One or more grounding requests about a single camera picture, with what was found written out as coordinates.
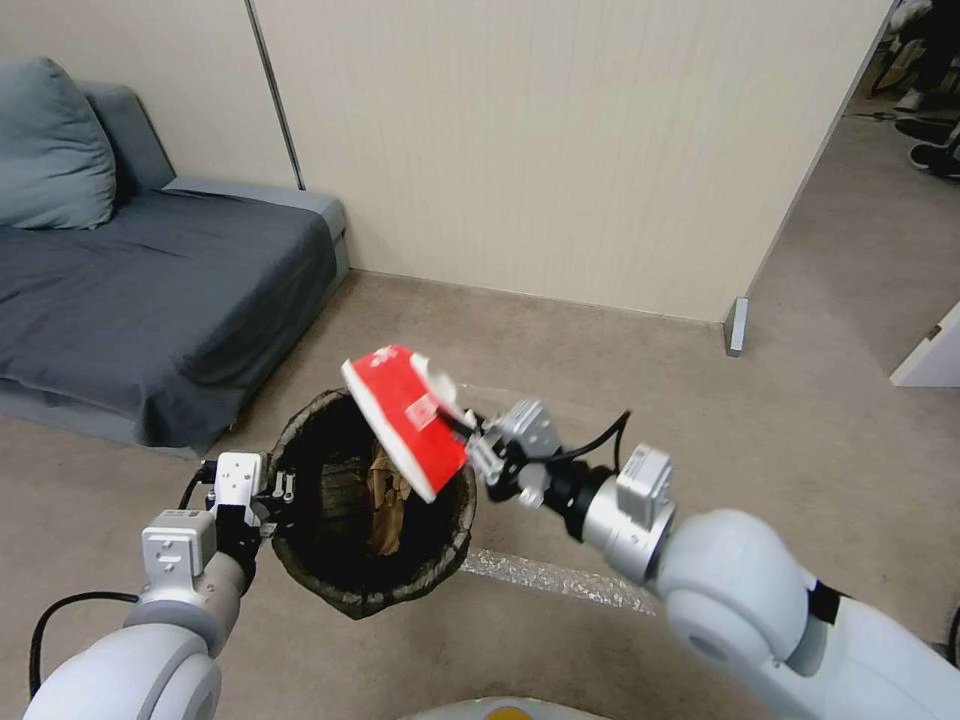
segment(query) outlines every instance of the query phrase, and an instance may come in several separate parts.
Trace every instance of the yellow label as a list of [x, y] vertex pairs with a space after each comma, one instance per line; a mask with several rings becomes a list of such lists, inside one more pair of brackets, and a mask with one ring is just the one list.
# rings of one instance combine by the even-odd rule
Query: yellow label
[[533, 720], [520, 708], [504, 707], [497, 708], [487, 715], [484, 720]]

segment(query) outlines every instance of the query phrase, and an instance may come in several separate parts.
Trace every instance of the sofa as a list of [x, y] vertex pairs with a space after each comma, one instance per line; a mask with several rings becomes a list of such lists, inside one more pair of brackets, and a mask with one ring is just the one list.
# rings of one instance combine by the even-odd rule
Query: sofa
[[343, 207], [178, 176], [129, 88], [78, 85], [116, 159], [114, 213], [0, 226], [0, 414], [203, 455], [346, 275]]

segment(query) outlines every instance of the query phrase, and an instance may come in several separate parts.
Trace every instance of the trash bin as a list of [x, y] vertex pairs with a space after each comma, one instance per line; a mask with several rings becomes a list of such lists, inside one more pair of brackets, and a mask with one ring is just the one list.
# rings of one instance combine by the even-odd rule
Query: trash bin
[[[295, 478], [294, 500], [273, 538], [277, 557], [298, 583], [354, 619], [426, 595], [453, 574], [466, 556], [477, 504], [469, 468], [433, 503], [409, 493], [402, 500], [399, 543], [382, 554], [369, 482], [377, 448], [349, 391], [329, 390], [287, 424], [267, 475]], [[387, 480], [393, 502], [403, 494], [398, 480]]]

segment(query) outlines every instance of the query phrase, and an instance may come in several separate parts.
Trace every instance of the door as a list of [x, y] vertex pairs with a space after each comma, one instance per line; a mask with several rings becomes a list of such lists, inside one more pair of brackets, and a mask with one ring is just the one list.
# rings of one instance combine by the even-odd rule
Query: door
[[902, 387], [960, 387], [960, 302], [900, 363], [890, 382]]

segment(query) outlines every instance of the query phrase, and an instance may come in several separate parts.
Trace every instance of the person's leg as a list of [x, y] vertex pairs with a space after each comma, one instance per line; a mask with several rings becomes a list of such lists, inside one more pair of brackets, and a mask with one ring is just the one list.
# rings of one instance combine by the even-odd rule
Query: person's leg
[[914, 111], [926, 94], [936, 88], [960, 50], [960, 0], [934, 0], [922, 20], [925, 27], [923, 55], [917, 61], [917, 79], [900, 102], [898, 110]]

